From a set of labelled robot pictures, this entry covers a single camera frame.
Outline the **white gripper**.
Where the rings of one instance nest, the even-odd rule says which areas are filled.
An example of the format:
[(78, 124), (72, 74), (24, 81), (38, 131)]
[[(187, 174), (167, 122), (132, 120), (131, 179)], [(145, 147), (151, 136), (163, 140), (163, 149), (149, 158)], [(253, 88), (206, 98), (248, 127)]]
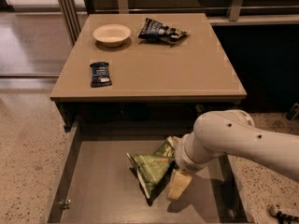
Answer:
[(176, 169), (172, 171), (167, 199), (176, 201), (191, 183), (191, 174), (198, 173), (206, 167), (207, 152), (194, 133), (185, 134), (181, 139), (173, 136), (172, 147), (176, 149), (176, 165), (182, 171)]

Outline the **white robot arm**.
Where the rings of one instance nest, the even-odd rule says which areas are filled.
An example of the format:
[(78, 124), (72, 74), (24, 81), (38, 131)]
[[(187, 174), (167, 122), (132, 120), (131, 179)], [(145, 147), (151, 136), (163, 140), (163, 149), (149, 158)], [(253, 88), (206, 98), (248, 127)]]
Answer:
[(176, 201), (192, 176), (222, 155), (255, 161), (281, 175), (299, 181), (299, 136), (255, 127), (245, 111), (210, 111), (200, 115), (191, 133), (175, 149), (178, 169), (171, 174), (167, 199)]

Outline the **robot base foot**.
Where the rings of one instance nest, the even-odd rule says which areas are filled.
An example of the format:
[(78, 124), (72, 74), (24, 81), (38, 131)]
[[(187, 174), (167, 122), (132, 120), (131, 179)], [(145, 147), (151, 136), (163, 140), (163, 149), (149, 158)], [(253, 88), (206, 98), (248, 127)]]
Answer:
[(288, 224), (299, 222), (299, 211), (295, 209), (284, 208), (276, 204), (269, 207), (269, 213), (282, 222), (287, 221)]

